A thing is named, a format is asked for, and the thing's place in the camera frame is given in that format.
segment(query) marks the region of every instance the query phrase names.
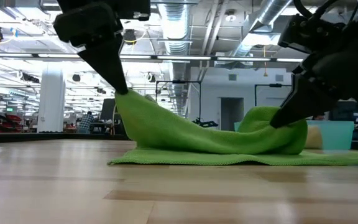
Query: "green cloth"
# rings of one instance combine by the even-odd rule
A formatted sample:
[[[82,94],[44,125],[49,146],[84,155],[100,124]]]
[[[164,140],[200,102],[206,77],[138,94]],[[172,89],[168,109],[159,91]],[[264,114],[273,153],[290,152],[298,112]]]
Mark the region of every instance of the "green cloth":
[[[256,161],[275,166],[356,165],[358,152],[303,152],[307,123],[275,129],[269,125],[278,108],[251,109],[238,132],[202,128],[140,96],[116,94],[128,136],[137,147],[109,164],[229,165]]]

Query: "ceiling duct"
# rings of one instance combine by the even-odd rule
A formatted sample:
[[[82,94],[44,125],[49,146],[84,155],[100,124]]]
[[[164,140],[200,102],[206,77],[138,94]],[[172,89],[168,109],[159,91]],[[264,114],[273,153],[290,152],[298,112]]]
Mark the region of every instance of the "ceiling duct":
[[[258,29],[261,29],[262,32],[272,31],[273,23],[291,2],[292,0],[263,0],[257,17],[254,20],[247,17],[244,21],[246,35],[231,56],[245,57],[254,46],[247,41],[249,32],[257,32]],[[275,36],[270,34],[268,38],[272,40]]]
[[[190,7],[187,4],[158,4],[162,18],[162,32],[165,39],[176,41],[165,42],[165,48],[169,55],[188,55],[188,42],[178,40],[187,39],[189,34]],[[185,80],[186,64],[172,63],[172,80]],[[172,85],[174,95],[181,95],[183,85]],[[176,97],[176,107],[179,114],[183,114],[186,100],[183,97]]]

